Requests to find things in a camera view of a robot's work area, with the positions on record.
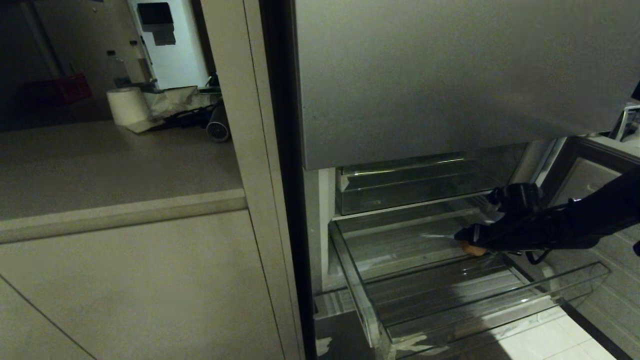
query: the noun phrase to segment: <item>cabinet panel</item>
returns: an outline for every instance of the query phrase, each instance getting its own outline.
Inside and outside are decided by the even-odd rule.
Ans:
[[[100,359],[281,359],[248,211],[0,247],[0,273]]]
[[[90,360],[91,357],[0,280],[0,359]]]

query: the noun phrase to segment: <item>glass drawer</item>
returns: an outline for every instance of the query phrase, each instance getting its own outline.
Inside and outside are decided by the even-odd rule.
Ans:
[[[346,218],[330,235],[371,347],[385,359],[468,350],[486,334],[582,301],[609,273],[591,259],[551,268],[525,257],[465,255],[453,234],[491,222],[483,197]]]
[[[443,199],[504,186],[526,144],[452,152],[338,169],[342,215]]]

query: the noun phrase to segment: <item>door frame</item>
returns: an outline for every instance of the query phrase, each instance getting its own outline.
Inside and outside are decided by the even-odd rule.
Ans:
[[[303,359],[260,3],[202,0],[202,10],[284,358]]]

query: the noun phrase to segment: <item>countertop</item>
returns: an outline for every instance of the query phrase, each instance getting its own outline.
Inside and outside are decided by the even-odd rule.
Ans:
[[[246,207],[233,143],[199,127],[1,133],[0,167],[0,242]]]

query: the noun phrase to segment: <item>paper towel roll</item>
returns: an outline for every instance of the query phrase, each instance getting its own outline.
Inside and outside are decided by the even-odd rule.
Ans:
[[[116,124],[127,126],[149,119],[150,111],[140,88],[107,91],[111,114]]]

